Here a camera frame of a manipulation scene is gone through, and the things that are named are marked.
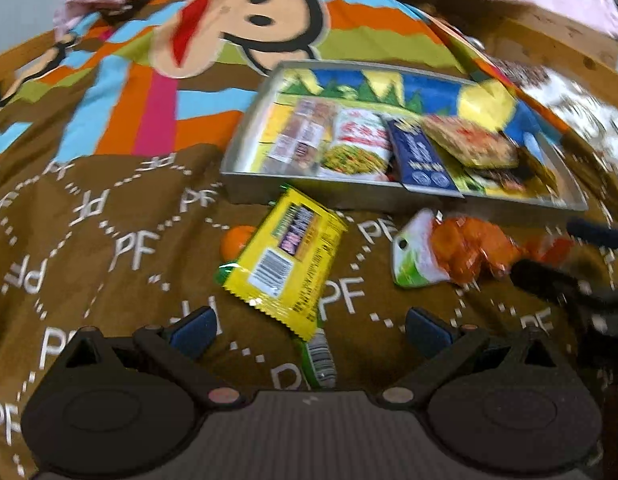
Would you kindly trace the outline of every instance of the green tree painting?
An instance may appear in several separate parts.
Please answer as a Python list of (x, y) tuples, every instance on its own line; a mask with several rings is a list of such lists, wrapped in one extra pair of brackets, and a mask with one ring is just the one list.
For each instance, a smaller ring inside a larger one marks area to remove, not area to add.
[(358, 90), (349, 85), (340, 85), (338, 90), (342, 92), (342, 98), (348, 101), (358, 100)]
[(398, 94), (395, 91), (395, 85), (391, 83), (389, 86), (389, 90), (386, 95), (382, 98), (382, 102), (388, 105), (400, 106), (400, 101), (398, 100)]
[(371, 88), (366, 78), (364, 78), (364, 82), (358, 87), (358, 101), (367, 103), (378, 102), (378, 97), (375, 95), (374, 89)]
[(320, 97), (334, 97), (341, 99), (343, 97), (342, 90), (338, 88), (338, 82), (335, 79), (329, 81), (329, 83), (320, 92)]
[(292, 95), (313, 95), (313, 93), (307, 88), (307, 85), (304, 84), (301, 77), (296, 77), (294, 82), (292, 82), (287, 88), (282, 90), (283, 94), (292, 94)]
[(410, 112), (413, 112), (415, 114), (421, 114), (423, 113), (423, 106), (422, 106), (422, 97), (420, 97), (420, 92), (419, 91), (415, 91), (413, 92), (413, 95), (411, 96), (411, 98), (407, 101), (407, 103), (404, 105), (404, 107), (409, 110)]

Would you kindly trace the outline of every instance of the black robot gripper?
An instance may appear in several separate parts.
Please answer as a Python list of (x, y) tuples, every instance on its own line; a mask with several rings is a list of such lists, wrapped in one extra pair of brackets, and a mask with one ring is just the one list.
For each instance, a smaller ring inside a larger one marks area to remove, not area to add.
[(79, 330), (22, 415), (37, 480), (587, 478), (601, 415), (541, 330), (492, 338), (412, 308), (427, 361), (378, 396), (247, 399), (194, 363), (216, 329), (204, 307), (129, 338)]

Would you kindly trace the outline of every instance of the cartoon monkey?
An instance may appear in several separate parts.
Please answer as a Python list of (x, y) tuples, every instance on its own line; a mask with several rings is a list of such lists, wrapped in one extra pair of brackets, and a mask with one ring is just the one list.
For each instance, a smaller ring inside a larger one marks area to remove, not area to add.
[(229, 41), (268, 75), (282, 60), (317, 59), (313, 43), (326, 21), (320, 0), (187, 0), (154, 32), (150, 59), (167, 76), (192, 77), (209, 68)]

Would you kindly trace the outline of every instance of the silver baking tray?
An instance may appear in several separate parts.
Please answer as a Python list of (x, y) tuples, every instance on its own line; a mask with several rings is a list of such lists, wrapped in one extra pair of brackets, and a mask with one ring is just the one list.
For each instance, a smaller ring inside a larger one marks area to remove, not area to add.
[(476, 84), (465, 79), (424, 70), (396, 67), (379, 63), (337, 61), (290, 61), (276, 67), (259, 88), (259, 92), (244, 114), (231, 139), (220, 165), (220, 175), (231, 203), (268, 204), (276, 200), (282, 184), (290, 184), (306, 193), (322, 205), (337, 209), (379, 211), (390, 214), (415, 214), (420, 208), (453, 211), (485, 220), (509, 225), (546, 225), (561, 223), (573, 215), (588, 209), (586, 199), (566, 167), (560, 153), (544, 136), (537, 136), (544, 152), (547, 167), (558, 181), (560, 201), (534, 198), (520, 200), (484, 196), (477, 192), (463, 191), (463, 198), (412, 192), (399, 182), (353, 182), (351, 180), (326, 180), (316, 176), (289, 176), (248, 171), (253, 146), (258, 142), (263, 125), (268, 117), (276, 91), (281, 85), (282, 74), (287, 69), (328, 70), (382, 70), (405, 74), (425, 75), (429, 78)]

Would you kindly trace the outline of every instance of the instant noodle packet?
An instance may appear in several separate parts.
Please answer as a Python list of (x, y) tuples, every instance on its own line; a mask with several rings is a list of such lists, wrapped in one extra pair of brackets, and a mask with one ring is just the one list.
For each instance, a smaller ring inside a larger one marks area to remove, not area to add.
[(320, 175), (386, 181), (390, 157), (389, 136), (380, 116), (342, 108), (334, 118), (333, 141), (322, 157)]
[(502, 134), (460, 117), (425, 115), (418, 121), (431, 139), (467, 168), (518, 166), (516, 146)]
[(431, 142), (419, 124), (403, 118), (385, 118), (400, 171), (409, 191), (462, 197)]
[(288, 187), (237, 259), (220, 267), (218, 282), (309, 341), (344, 231), (336, 214)]

